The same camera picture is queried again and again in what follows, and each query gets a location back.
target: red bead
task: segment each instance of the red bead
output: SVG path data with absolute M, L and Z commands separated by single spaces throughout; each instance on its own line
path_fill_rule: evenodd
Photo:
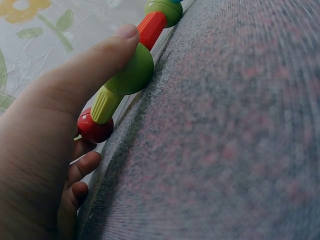
M 84 110 L 79 116 L 77 123 L 78 131 L 85 141 L 99 144 L 111 136 L 114 130 L 114 121 L 110 118 L 107 123 L 98 124 L 92 120 L 90 112 L 91 107 Z
M 154 11 L 147 14 L 137 27 L 140 33 L 140 43 L 151 51 L 166 24 L 167 19 L 162 12 Z

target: stacking toy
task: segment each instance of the stacking toy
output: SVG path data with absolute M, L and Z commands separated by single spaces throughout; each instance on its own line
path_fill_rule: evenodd
M 114 129 L 113 114 L 124 96 L 143 90 L 154 73 L 150 53 L 165 28 L 176 25 L 183 15 L 182 0 L 148 0 L 145 17 L 138 25 L 140 41 L 126 67 L 110 78 L 97 92 L 91 108 L 84 110 L 77 121 L 82 139 L 102 143 Z

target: green plastic ball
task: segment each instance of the green plastic ball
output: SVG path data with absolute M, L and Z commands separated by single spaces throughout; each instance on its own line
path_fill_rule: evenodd
M 144 13 L 147 15 L 152 12 L 161 12 L 165 15 L 166 28 L 176 25 L 183 15 L 181 3 L 175 3 L 171 0 L 148 0 L 144 7 Z
M 131 95 L 144 89 L 154 74 L 154 60 L 150 51 L 139 42 L 126 67 L 104 86 L 117 95 Z

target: hand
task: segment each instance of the hand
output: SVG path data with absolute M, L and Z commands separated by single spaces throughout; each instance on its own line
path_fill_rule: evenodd
M 76 237 L 77 210 L 88 194 L 79 181 L 100 161 L 91 151 L 95 145 L 74 141 L 77 119 L 95 92 L 130 60 L 138 42 L 137 28 L 123 26 L 36 79 L 2 115 L 1 239 Z

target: gray fabric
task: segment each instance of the gray fabric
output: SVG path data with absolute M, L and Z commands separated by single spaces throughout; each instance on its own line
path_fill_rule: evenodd
M 105 146 L 83 240 L 320 239 L 320 3 L 197 0 Z

